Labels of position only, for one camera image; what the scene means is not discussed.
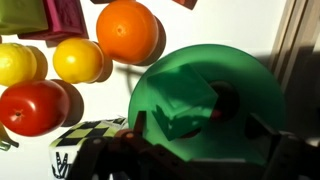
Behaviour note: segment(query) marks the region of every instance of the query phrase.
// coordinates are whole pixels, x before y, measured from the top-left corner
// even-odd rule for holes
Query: green bowl
[[[231,84],[240,107],[226,122],[210,121],[218,95],[209,85]],[[153,64],[138,81],[129,104],[129,128],[139,111],[147,112],[143,136],[184,159],[265,159],[244,135],[249,113],[283,130],[285,101],[274,76],[253,56],[223,45],[199,44],[174,51]],[[191,138],[183,133],[201,128]]]

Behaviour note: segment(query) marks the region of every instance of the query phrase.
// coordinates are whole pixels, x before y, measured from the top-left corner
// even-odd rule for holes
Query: tomato
[[[0,121],[23,136],[40,136],[58,128],[69,109],[67,92],[50,80],[14,84],[0,97]]]

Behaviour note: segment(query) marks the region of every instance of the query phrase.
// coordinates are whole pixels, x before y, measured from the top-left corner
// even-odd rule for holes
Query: white wall
[[[270,55],[286,0],[198,0],[193,11],[171,0],[138,1],[145,4],[165,28],[167,44],[163,55],[188,45],[217,43],[242,49],[265,62]],[[94,5],[89,0],[81,0],[81,3],[90,39],[96,41],[96,19],[105,5]],[[51,64],[54,48],[47,48],[42,41],[20,41],[16,36],[3,36],[3,41],[37,46],[48,58],[50,67],[47,78],[58,78]],[[104,83],[75,85],[84,99],[82,121],[127,115],[130,99],[128,77],[119,68],[127,66],[114,63],[113,74]],[[131,68],[139,72],[146,69]],[[138,76],[129,79],[132,86],[137,79]],[[59,128],[36,138],[9,132],[20,147],[0,152],[0,179],[52,179],[48,145],[67,129]]]

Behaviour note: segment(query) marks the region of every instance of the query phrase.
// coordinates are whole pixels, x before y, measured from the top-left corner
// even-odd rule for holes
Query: lemon
[[[32,51],[18,43],[0,44],[0,85],[33,79],[37,61]]]
[[[104,55],[100,47],[88,39],[69,38],[58,44],[53,67],[65,82],[92,83],[103,71]]]

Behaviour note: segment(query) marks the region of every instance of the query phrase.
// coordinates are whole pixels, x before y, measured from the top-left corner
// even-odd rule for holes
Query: green translucent object
[[[0,0],[0,35],[48,29],[43,1]]]
[[[240,97],[237,114],[226,122],[209,118],[217,94],[208,87],[215,81],[230,83]],[[244,135],[246,118],[255,113],[283,130],[285,102],[276,79],[253,56],[228,46],[200,44],[170,53],[142,75],[130,100],[130,128],[139,111],[147,112],[143,136],[184,160],[240,158],[264,164]],[[201,131],[196,136],[179,138],[197,127]]]
[[[6,142],[3,142],[3,141],[0,141],[0,149],[2,151],[8,151],[10,149],[11,145],[6,143]]]
[[[156,102],[150,110],[168,140],[181,137],[207,123],[218,98],[189,64],[151,75],[147,83],[150,87],[149,104]]]

